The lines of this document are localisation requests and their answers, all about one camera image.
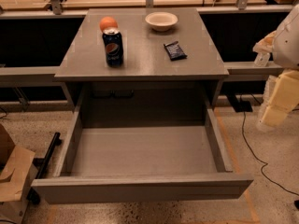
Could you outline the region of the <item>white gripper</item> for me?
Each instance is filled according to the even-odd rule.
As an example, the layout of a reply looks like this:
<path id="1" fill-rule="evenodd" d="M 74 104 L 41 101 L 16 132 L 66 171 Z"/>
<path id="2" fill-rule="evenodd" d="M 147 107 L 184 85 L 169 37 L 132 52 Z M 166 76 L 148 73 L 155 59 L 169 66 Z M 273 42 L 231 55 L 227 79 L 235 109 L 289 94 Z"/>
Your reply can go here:
<path id="1" fill-rule="evenodd" d="M 273 131 L 299 104 L 299 71 L 284 70 L 278 77 L 270 76 L 263 100 L 256 127 L 263 132 Z"/>

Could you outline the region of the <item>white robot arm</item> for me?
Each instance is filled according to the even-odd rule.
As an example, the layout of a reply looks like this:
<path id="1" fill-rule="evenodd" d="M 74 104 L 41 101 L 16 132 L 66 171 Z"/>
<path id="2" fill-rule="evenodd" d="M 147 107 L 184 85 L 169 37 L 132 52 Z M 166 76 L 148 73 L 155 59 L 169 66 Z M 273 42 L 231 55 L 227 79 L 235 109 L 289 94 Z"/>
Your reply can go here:
<path id="1" fill-rule="evenodd" d="M 283 68 L 278 77 L 270 76 L 265 84 L 257 127 L 272 131 L 299 105 L 299 5 L 296 5 L 278 28 L 256 43 L 256 66 L 266 66 L 270 56 Z"/>

